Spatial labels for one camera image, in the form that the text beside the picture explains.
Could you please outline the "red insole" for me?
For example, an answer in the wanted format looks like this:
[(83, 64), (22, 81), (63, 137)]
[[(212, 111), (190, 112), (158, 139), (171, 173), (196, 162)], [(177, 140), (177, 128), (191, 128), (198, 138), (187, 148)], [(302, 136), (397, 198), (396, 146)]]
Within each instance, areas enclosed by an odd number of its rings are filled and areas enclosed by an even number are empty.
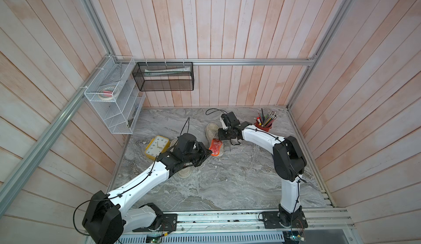
[(215, 157), (222, 156), (224, 153), (223, 142), (216, 138), (213, 138), (210, 143), (209, 150), (212, 151), (211, 156), (215, 156)]

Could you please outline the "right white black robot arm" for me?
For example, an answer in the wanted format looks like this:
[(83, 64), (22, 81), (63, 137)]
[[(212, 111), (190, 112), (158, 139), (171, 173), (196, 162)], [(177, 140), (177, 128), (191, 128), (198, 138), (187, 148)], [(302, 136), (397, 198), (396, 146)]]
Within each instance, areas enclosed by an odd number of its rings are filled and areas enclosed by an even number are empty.
[(274, 169), (281, 178), (281, 201), (278, 211), (262, 212), (259, 220), (266, 229), (307, 228), (308, 223), (300, 203), (300, 184), (307, 160), (297, 139), (268, 133), (249, 122), (240, 122), (233, 112), (220, 117), (218, 130), (221, 141), (244, 140), (254, 143), (271, 153)]

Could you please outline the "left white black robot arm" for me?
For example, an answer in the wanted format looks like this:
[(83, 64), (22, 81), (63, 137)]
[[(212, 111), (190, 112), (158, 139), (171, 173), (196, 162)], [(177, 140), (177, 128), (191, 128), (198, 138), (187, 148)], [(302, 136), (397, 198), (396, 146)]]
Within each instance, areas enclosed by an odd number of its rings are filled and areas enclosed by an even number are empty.
[(91, 237), (97, 244), (114, 244), (126, 232), (164, 232), (163, 212), (154, 203), (135, 210), (133, 205), (177, 172), (201, 166), (211, 155), (212, 151), (194, 135), (180, 135), (175, 145), (157, 156), (140, 175), (108, 193), (100, 190), (87, 200), (79, 234)]

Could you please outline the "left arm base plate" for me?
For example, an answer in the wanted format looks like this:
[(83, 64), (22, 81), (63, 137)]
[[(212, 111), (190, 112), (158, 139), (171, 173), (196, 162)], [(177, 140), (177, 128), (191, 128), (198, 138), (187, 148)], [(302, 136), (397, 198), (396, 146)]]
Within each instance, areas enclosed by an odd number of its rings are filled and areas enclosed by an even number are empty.
[(151, 232), (151, 233), (171, 233), (177, 229), (178, 215), (176, 213), (169, 213), (158, 215), (154, 222), (148, 228), (138, 228), (133, 232)]

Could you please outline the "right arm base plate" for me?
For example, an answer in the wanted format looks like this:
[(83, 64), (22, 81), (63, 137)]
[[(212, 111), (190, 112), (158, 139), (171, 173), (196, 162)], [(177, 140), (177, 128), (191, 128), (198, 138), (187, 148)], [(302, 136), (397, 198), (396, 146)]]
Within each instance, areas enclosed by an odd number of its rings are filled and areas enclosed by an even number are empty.
[(306, 229), (308, 227), (307, 219), (302, 210), (296, 210), (294, 213), (284, 211), (262, 212), (261, 215), (261, 221), (263, 221), (265, 229)]

